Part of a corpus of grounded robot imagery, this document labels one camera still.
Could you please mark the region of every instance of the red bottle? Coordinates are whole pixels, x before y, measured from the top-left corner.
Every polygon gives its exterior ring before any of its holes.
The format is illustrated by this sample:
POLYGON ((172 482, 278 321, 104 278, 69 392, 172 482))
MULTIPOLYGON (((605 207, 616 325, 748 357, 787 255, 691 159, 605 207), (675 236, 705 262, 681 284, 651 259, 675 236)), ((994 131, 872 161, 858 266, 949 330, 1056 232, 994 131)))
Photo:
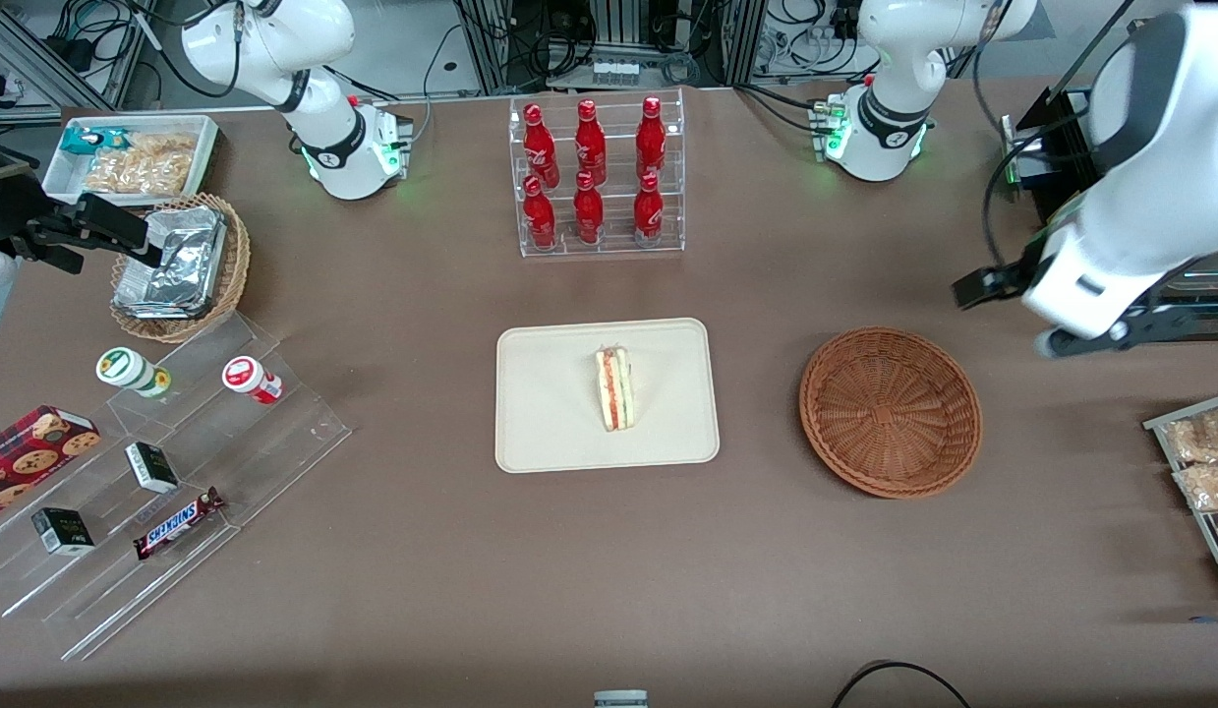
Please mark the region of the red bottle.
POLYGON ((526 225, 531 233, 533 247, 540 251, 551 251, 555 247, 555 211, 552 211, 552 202, 543 194, 543 185, 536 175, 526 175, 523 186, 526 189, 523 211, 526 212, 526 225))
POLYGON ((579 169, 588 171, 596 185, 609 179, 609 152, 604 147, 604 127, 596 118, 594 100, 579 100, 579 133, 574 135, 579 150, 579 169))
POLYGON ((574 194, 574 214, 579 219, 579 238, 594 246, 604 238, 604 199, 596 191, 596 179, 588 171, 579 173, 579 193, 574 194))
POLYGON ((661 210, 665 202, 657 191, 657 173, 649 171, 639 178, 639 194, 635 196, 635 242, 653 247, 661 241, 661 210))
POLYGON ((644 119, 635 134, 635 171, 643 178, 665 166, 665 126, 661 124, 661 100, 654 95, 644 99, 644 119))
POLYGON ((526 161, 531 173, 543 180, 543 186, 555 189, 560 184, 560 169, 555 166, 555 140, 552 130, 543 124, 543 112, 535 104, 523 111, 526 116, 526 161))

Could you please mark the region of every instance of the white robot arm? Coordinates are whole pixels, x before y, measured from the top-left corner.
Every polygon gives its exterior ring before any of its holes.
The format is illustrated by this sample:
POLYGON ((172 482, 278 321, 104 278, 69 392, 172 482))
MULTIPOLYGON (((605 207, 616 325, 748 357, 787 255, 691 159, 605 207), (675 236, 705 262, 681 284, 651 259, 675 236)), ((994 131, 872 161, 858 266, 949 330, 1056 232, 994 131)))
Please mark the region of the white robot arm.
POLYGON ((1023 303, 1072 335, 1118 341, 1149 288, 1218 251, 1218 6, 1129 37, 1094 82, 1089 126, 1106 174, 1050 219, 1023 303))
POLYGON ((313 178, 339 199, 369 196, 406 173, 395 116, 353 106, 320 68, 351 52, 354 37, 342 0, 241 0, 181 29, 196 71, 284 113, 313 178))
POLYGON ((828 97, 823 156, 865 180, 901 174, 918 154, 945 61, 938 49, 1012 37, 1037 0, 866 0, 857 32, 879 51, 875 83, 828 97))

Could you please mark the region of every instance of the cookie box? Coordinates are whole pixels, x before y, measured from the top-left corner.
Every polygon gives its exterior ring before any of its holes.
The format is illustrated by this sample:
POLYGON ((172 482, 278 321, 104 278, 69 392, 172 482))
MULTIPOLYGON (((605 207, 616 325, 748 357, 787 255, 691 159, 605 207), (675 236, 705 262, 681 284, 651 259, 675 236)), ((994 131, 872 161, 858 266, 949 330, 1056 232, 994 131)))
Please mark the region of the cookie box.
POLYGON ((0 511, 101 440, 93 420, 41 406, 0 434, 0 511))

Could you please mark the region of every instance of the table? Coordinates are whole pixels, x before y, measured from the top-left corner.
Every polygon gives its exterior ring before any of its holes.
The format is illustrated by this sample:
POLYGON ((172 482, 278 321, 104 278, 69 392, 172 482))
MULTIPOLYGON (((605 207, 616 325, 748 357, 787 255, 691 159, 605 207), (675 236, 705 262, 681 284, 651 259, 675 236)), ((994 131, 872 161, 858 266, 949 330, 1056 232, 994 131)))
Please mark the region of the table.
MULTIPOLYGON (((1022 111, 1046 80, 989 84, 1022 111)), ((998 155, 968 84, 889 184, 814 165, 731 90, 686 100, 688 251, 613 263, 519 258, 505 100, 438 104, 410 179, 362 202, 308 179, 275 113, 217 113, 208 188, 253 247, 241 308, 358 431, 93 659, 0 619, 0 707, 554 708, 627 686, 658 708, 814 707, 879 658, 983 707, 1218 704, 1218 628, 1184 623, 1218 611, 1218 574, 1139 425, 1218 394, 1218 344, 1047 362, 1021 305, 955 310, 950 283, 987 263, 998 155), (709 328, 715 461, 496 468, 502 331, 670 317, 709 328), (872 323, 935 341, 980 394, 980 457, 939 497, 867 497, 803 439, 803 364, 872 323)), ((1032 208, 995 211, 1013 252, 1032 208)), ((106 346, 166 352, 111 322, 110 264, 24 269, 0 429, 105 402, 106 346)))

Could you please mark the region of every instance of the acrylic display stand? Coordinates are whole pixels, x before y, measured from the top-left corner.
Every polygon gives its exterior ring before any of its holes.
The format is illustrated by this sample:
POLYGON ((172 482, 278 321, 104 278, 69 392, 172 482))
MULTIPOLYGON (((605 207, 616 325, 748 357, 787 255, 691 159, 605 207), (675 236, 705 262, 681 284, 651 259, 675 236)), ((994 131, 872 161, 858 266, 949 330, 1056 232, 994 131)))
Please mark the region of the acrylic display stand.
POLYGON ((652 90, 652 93, 596 94, 596 112, 604 127, 604 140, 609 147, 609 179, 599 185, 604 199, 604 238, 597 246, 587 246, 574 230, 574 177, 579 173, 579 158, 574 152, 574 134, 579 129, 577 95, 533 95, 512 100, 509 118, 509 151, 513 161, 513 199, 518 202, 518 234, 524 257, 618 257, 675 255, 686 245, 685 214, 685 117, 683 94, 680 90, 652 90), (661 212, 661 238, 654 247, 639 247, 635 242, 635 196, 639 193, 639 177, 635 173, 635 132, 643 117, 644 97, 657 95, 661 100, 661 122, 665 124, 665 167, 659 174, 658 193, 665 201, 661 212), (544 124, 555 139, 555 165, 560 169, 560 183, 548 190, 547 196, 555 210, 555 247, 540 251, 533 246, 526 228, 523 201, 523 179, 529 174, 526 162, 526 121, 523 108, 537 104, 543 110, 544 124))
POLYGON ((1 613, 41 619, 62 659, 93 654, 351 435, 285 364, 276 340, 239 313, 160 364, 172 374, 167 394, 114 395, 91 416, 102 441, 0 514, 1 613), (219 372, 236 355, 281 377, 276 403, 223 389, 219 372), (163 448, 180 489, 160 495, 138 486, 124 455, 136 440, 163 448), (209 486, 227 507, 138 561, 133 539, 209 486), (46 553, 30 522, 40 507, 79 512, 96 547, 77 558, 46 553))

